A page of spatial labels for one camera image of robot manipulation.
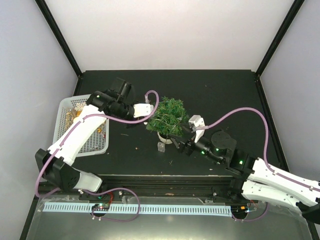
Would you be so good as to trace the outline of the small green christmas tree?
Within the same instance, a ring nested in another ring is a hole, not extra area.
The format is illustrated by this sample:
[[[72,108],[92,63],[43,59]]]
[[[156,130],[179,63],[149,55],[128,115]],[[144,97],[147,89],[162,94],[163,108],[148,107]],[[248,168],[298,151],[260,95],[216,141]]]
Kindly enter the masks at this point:
[[[160,141],[168,145],[172,144],[169,135],[181,137],[183,135],[181,124],[187,124],[188,120],[189,116],[182,100],[163,97],[155,114],[148,119],[146,129],[157,132]]]

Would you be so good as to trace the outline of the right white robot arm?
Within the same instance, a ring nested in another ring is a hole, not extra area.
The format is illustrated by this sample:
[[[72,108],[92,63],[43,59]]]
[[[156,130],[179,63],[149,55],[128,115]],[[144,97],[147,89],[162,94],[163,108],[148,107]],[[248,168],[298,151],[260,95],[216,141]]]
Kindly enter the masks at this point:
[[[233,179],[218,196],[232,203],[263,201],[285,207],[314,224],[320,222],[320,183],[271,166],[262,158],[237,148],[237,142],[224,131],[209,139],[169,135],[177,150],[188,156],[198,152],[212,163],[224,167]]]

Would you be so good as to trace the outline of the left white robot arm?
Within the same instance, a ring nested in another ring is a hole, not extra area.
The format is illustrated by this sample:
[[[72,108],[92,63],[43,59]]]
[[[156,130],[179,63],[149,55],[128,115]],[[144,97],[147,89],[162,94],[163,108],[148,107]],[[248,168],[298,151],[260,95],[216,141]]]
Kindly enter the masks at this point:
[[[73,167],[75,159],[90,136],[104,122],[113,120],[119,123],[135,125],[151,118],[159,105],[159,94],[149,90],[144,95],[143,103],[125,102],[132,85],[118,78],[111,88],[92,93],[76,121],[47,150],[39,149],[35,160],[39,175],[35,182],[35,195],[40,197],[41,179],[53,184],[58,190],[91,194],[95,199],[103,199],[108,192],[103,180],[96,174],[78,170]]]

